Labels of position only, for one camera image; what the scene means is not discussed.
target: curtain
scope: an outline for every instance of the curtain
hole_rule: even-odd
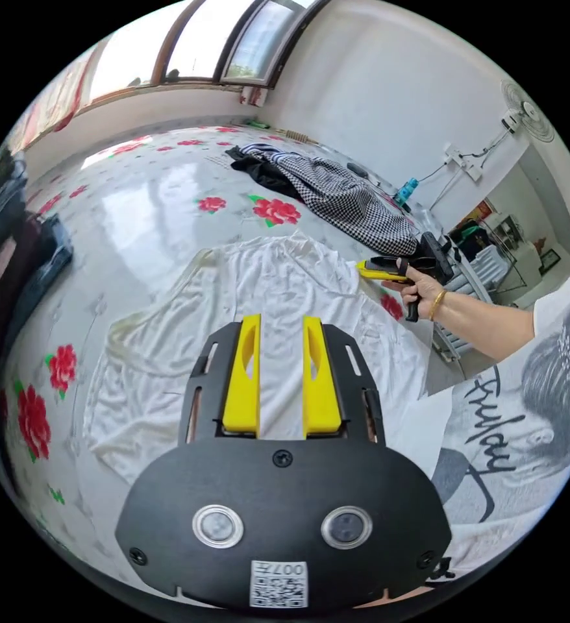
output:
[[[65,67],[37,96],[21,115],[9,137],[10,151],[14,154],[25,149],[43,132],[59,132],[88,100],[90,74],[100,56],[101,42],[93,46]]]

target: sticker label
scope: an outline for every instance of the sticker label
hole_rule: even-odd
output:
[[[308,606],[306,563],[251,563],[251,607],[306,608]]]

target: electrical outlet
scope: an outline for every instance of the electrical outlet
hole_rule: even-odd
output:
[[[476,164],[470,164],[467,169],[467,175],[474,181],[477,182],[480,177],[482,177],[482,167]]]
[[[461,169],[465,167],[465,161],[460,155],[460,149],[458,149],[456,145],[452,145],[452,143],[446,144],[445,158],[443,159],[443,161],[446,164],[449,164],[450,162],[455,162]]]

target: wall fan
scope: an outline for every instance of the wall fan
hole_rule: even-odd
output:
[[[549,120],[518,84],[511,80],[502,80],[501,92],[508,107],[501,123],[510,134],[523,127],[543,143],[550,143],[555,138],[555,130]]]

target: black and white checkered cloth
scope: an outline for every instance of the black and white checkered cloth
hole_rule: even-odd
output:
[[[273,164],[287,177],[309,210],[383,255],[409,256],[417,239],[409,222],[391,213],[369,184],[340,164],[281,152],[253,143],[240,151]]]

